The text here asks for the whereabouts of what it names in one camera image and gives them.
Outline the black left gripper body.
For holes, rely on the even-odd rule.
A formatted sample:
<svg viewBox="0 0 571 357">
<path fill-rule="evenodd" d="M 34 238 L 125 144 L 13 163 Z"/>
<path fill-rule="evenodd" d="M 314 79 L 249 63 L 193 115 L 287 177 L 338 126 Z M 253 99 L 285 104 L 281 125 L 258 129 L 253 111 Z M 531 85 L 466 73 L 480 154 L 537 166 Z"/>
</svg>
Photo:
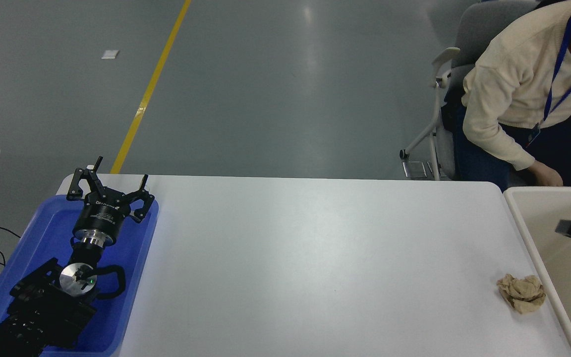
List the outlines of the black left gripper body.
<svg viewBox="0 0 571 357">
<path fill-rule="evenodd" d="M 72 233 L 75 237 L 82 237 L 85 232 L 96 230 L 108 237 L 117 237 L 130 213 L 131 206 L 123 192 L 109 187 L 105 187 L 103 193 L 90 192 L 84 199 L 83 210 Z"/>
</svg>

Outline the person's right hand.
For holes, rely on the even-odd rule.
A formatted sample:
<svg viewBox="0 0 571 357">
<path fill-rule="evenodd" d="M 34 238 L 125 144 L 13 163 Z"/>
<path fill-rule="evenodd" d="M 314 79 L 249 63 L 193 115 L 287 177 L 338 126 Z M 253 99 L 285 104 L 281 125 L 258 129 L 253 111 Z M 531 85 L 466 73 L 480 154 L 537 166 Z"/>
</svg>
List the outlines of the person's right hand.
<svg viewBox="0 0 571 357">
<path fill-rule="evenodd" d="M 537 186 L 548 186 L 548 187 L 562 187 L 564 186 L 564 180 L 560 174 L 542 163 L 541 161 L 534 161 L 530 167 L 526 169 L 530 172 L 534 179 L 535 185 Z"/>
</svg>

